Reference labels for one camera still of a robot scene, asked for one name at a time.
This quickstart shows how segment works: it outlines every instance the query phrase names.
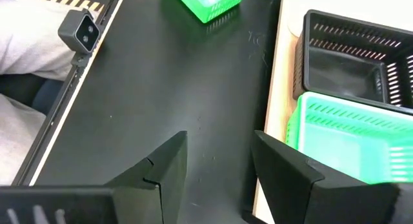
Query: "black camera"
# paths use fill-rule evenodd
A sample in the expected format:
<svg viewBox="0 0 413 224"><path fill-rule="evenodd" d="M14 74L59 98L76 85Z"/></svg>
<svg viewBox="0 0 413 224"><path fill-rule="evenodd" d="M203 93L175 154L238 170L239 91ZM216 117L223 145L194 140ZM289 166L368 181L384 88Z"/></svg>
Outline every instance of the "black camera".
<svg viewBox="0 0 413 224"><path fill-rule="evenodd" d="M100 36L100 30L87 9L70 10L57 33L71 50L82 54L90 54Z"/></svg>

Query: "person's arm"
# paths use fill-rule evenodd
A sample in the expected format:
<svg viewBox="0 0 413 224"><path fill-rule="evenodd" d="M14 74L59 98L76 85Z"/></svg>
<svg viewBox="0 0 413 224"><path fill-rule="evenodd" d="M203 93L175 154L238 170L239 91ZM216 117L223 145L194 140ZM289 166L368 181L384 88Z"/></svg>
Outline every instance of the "person's arm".
<svg viewBox="0 0 413 224"><path fill-rule="evenodd" d="M70 7L0 0L0 74L33 73L64 80L72 52L57 35Z"/></svg>

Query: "green plastic basket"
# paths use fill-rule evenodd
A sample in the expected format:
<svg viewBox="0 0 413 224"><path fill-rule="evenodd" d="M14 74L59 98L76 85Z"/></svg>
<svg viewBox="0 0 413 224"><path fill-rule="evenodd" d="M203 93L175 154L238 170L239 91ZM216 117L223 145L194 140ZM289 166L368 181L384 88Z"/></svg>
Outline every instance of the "green plastic basket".
<svg viewBox="0 0 413 224"><path fill-rule="evenodd" d="M241 0L182 0L184 4L203 22L207 23Z"/></svg>
<svg viewBox="0 0 413 224"><path fill-rule="evenodd" d="M365 183L413 182L413 117L313 92L299 97L287 145Z"/></svg>

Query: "black tabletop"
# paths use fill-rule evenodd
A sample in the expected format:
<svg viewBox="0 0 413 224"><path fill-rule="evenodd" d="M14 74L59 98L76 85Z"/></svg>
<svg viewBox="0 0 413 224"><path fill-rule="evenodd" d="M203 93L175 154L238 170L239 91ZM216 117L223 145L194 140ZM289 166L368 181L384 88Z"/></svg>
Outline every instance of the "black tabletop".
<svg viewBox="0 0 413 224"><path fill-rule="evenodd" d="M180 130L180 223L243 223L256 179L280 0L243 0L202 25L179 0L124 0L37 185L103 184Z"/></svg>

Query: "gray fabric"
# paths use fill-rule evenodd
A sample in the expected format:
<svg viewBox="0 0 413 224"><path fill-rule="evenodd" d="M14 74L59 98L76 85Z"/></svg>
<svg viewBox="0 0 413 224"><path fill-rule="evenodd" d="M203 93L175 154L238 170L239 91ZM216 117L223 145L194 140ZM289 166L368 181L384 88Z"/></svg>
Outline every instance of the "gray fabric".
<svg viewBox="0 0 413 224"><path fill-rule="evenodd" d="M74 53L57 29L70 7L39 1L0 0L0 74L64 80ZM45 115L0 94L0 185L11 184L44 120Z"/></svg>

